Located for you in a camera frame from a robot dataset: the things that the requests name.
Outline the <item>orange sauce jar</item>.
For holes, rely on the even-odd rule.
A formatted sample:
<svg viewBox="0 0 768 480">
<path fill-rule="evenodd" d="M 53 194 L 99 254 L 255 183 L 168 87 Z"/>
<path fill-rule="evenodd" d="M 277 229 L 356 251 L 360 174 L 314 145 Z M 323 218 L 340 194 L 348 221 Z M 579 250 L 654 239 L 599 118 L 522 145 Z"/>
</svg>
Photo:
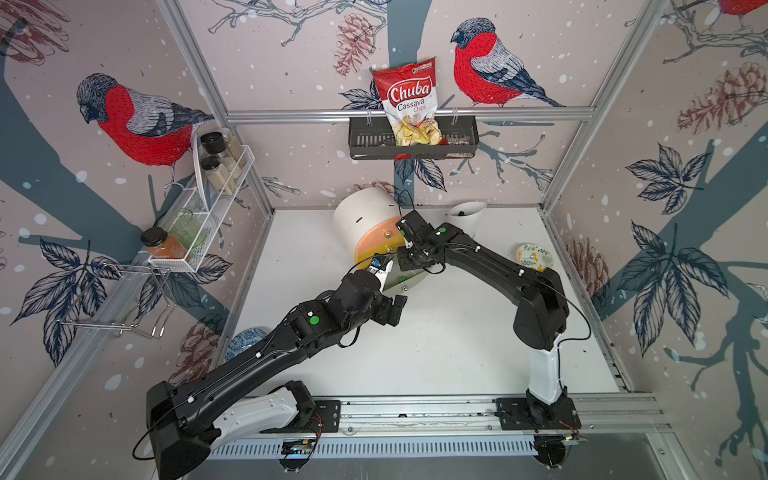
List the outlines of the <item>orange sauce jar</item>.
<svg viewBox="0 0 768 480">
<path fill-rule="evenodd" d="M 155 258 L 183 259 L 187 254 L 187 249 L 176 237 L 158 226 L 143 231 L 140 241 Z"/>
</svg>

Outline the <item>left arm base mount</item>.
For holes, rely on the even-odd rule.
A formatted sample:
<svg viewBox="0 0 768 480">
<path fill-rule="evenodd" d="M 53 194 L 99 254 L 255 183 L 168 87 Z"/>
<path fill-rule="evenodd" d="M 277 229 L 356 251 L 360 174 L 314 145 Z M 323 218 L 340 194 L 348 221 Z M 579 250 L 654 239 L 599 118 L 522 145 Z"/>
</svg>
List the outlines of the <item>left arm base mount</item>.
<svg viewBox="0 0 768 480">
<path fill-rule="evenodd" d="M 312 413 L 306 409 L 300 410 L 287 426 L 262 430 L 261 434 L 337 433 L 340 417 L 341 402 L 339 400 L 315 400 Z"/>
</svg>

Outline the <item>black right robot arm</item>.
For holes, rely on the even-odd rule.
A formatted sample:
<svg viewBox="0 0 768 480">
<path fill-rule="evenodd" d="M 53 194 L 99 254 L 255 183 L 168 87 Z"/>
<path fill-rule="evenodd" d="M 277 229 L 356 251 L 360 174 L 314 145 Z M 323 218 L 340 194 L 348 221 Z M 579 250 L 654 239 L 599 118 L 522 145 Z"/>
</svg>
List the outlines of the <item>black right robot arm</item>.
<svg viewBox="0 0 768 480">
<path fill-rule="evenodd" d="M 397 250 L 402 270 L 457 267 L 489 285 L 516 307 L 513 331 L 529 348 L 531 402 L 553 406 L 564 397 L 557 342 L 570 310 L 559 274 L 515 263 L 476 242 L 451 223 L 437 227 L 411 211 L 396 223 L 406 245 Z"/>
</svg>

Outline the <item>dark-lid spice jar front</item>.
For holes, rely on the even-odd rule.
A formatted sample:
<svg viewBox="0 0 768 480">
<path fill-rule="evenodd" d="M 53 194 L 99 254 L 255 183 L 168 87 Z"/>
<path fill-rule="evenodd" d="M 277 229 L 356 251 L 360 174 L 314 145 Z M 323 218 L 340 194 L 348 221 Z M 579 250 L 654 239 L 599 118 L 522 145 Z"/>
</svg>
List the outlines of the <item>dark-lid spice jar front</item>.
<svg viewBox="0 0 768 480">
<path fill-rule="evenodd" d="M 217 156 L 207 156 L 201 159 L 200 167 L 208 182 L 217 192 L 228 196 L 235 194 L 235 186 L 231 181 L 230 173 Z"/>
</svg>

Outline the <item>dark-lid spice jar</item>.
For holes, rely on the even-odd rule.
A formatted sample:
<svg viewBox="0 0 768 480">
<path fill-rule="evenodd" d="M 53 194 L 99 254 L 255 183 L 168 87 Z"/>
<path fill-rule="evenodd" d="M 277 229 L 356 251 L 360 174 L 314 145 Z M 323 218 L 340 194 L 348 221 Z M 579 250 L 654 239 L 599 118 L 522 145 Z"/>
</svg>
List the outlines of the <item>dark-lid spice jar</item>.
<svg viewBox="0 0 768 480">
<path fill-rule="evenodd" d="M 205 133 L 200 137 L 200 142 L 205 152 L 200 160 L 203 169 L 212 169 L 214 163 L 219 163 L 230 171 L 237 167 L 237 161 L 230 155 L 225 137 L 221 132 Z"/>
<path fill-rule="evenodd" d="M 217 192 L 228 196 L 235 194 L 235 186 L 231 181 L 230 173 L 217 156 L 207 156 L 201 159 L 200 167 L 208 182 Z"/>
</svg>

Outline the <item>blue patterned bowl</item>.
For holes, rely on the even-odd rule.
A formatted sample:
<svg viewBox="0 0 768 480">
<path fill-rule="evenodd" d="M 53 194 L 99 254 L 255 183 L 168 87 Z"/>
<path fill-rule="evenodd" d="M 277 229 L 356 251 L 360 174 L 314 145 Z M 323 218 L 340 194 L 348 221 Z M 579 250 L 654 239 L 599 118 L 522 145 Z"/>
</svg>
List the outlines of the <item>blue patterned bowl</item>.
<svg viewBox="0 0 768 480">
<path fill-rule="evenodd" d="M 225 360 L 232 360 L 234 357 L 258 344 L 267 336 L 268 332 L 260 327 L 252 327 L 239 332 L 228 343 Z"/>
</svg>

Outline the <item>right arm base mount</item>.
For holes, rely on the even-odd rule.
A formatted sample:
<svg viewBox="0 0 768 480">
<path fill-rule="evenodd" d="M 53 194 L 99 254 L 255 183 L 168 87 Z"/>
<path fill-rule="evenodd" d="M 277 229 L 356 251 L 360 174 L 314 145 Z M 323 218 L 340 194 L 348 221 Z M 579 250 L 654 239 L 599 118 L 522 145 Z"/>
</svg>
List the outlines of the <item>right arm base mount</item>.
<svg viewBox="0 0 768 480">
<path fill-rule="evenodd" d="M 495 416 L 504 431 L 579 430 L 581 421 L 574 402 L 561 395 L 548 405 L 532 395 L 501 397 L 495 400 Z"/>
</svg>

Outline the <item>green glass cup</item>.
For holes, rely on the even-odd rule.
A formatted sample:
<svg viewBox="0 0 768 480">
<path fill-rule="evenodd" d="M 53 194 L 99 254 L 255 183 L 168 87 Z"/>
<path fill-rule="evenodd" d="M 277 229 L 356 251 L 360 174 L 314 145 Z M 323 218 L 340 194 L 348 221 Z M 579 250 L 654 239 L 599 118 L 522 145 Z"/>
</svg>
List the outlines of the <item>green glass cup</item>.
<svg viewBox="0 0 768 480">
<path fill-rule="evenodd" d="M 201 217 L 188 208 L 169 211 L 158 221 L 158 226 L 176 238 L 187 251 L 199 250 L 206 240 Z"/>
</svg>

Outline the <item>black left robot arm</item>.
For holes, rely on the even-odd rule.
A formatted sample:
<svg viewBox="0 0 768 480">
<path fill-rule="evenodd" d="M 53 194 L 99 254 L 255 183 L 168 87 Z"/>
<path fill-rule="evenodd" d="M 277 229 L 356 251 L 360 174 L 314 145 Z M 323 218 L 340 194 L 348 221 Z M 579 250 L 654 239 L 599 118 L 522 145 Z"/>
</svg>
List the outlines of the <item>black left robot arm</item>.
<svg viewBox="0 0 768 480">
<path fill-rule="evenodd" d="M 349 273 L 337 289 L 299 303 L 264 339 L 221 366 L 184 384 L 161 381 L 151 387 L 146 424 L 159 477 L 182 478 L 236 431 L 282 429 L 311 417 L 312 398 L 300 382 L 260 399 L 246 397 L 277 374 L 340 345 L 369 320 L 398 325 L 407 298 L 387 297 L 381 288 L 369 271 Z"/>
</svg>

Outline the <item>white round drawer cabinet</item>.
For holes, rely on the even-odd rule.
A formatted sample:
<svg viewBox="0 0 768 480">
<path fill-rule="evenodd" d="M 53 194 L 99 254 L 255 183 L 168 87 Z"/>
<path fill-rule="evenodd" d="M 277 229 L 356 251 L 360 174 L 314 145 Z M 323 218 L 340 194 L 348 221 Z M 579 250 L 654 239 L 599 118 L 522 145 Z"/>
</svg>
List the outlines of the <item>white round drawer cabinet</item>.
<svg viewBox="0 0 768 480">
<path fill-rule="evenodd" d="M 332 223 L 345 250 L 355 253 L 361 237 L 374 226 L 392 217 L 399 217 L 397 202 L 376 187 L 356 191 L 335 209 Z"/>
</svg>

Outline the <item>red Chuba chips bag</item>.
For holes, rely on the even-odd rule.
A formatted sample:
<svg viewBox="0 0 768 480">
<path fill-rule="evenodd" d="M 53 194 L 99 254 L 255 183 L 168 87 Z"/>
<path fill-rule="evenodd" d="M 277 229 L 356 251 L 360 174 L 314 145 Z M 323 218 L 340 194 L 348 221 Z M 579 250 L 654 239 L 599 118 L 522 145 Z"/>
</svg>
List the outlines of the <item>red Chuba chips bag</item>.
<svg viewBox="0 0 768 480">
<path fill-rule="evenodd" d="M 398 147 L 439 145 L 435 58 L 373 72 Z"/>
</svg>

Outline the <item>grey-green bottom drawer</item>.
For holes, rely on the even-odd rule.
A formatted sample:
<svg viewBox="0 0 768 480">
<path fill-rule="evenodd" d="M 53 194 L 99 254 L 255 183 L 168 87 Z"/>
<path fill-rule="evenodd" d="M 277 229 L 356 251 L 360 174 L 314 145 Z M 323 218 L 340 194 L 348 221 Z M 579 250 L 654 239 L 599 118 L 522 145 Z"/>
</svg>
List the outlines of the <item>grey-green bottom drawer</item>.
<svg viewBox="0 0 768 480">
<path fill-rule="evenodd" d="M 383 294 L 386 296 L 406 295 L 428 276 L 422 269 L 402 271 L 397 262 L 391 262 L 390 265 L 392 269 L 388 272 L 383 287 Z"/>
</svg>

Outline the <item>black wall basket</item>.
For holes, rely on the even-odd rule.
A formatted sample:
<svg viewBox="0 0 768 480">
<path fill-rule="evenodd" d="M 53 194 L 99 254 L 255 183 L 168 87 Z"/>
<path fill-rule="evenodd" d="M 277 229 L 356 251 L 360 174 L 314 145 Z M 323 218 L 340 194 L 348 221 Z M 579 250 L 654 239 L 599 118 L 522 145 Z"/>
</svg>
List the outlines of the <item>black wall basket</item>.
<svg viewBox="0 0 768 480">
<path fill-rule="evenodd" d="M 352 118 L 350 156 L 355 160 L 472 158 L 479 134 L 474 117 L 436 117 L 418 126 L 392 126 L 385 118 Z"/>
</svg>

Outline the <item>white ceramic utensil cup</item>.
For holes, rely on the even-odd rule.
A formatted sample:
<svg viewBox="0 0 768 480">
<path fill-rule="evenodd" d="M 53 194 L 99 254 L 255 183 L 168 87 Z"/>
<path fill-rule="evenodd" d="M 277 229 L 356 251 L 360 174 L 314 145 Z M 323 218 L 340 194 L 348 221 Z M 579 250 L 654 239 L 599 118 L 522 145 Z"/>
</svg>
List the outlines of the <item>white ceramic utensil cup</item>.
<svg viewBox="0 0 768 480">
<path fill-rule="evenodd" d="M 446 213 L 446 221 L 474 238 L 486 209 L 485 202 L 464 202 L 452 207 Z"/>
</svg>

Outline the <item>orange top drawer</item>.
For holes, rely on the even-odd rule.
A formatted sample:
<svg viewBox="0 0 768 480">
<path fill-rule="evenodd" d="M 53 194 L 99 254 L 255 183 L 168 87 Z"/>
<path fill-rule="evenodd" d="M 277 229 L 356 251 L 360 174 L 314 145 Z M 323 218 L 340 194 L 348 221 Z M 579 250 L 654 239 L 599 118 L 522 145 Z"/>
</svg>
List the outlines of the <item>orange top drawer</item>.
<svg viewBox="0 0 768 480">
<path fill-rule="evenodd" d="M 365 239 L 366 237 L 374 237 L 374 238 L 391 238 L 391 237 L 398 237 L 402 236 L 401 232 L 397 228 L 397 223 L 400 220 L 399 217 L 392 217 L 388 220 L 385 220 L 381 222 L 380 224 L 374 226 L 372 229 L 370 229 L 367 233 L 365 233 L 361 239 L 358 241 L 358 243 Z"/>
</svg>

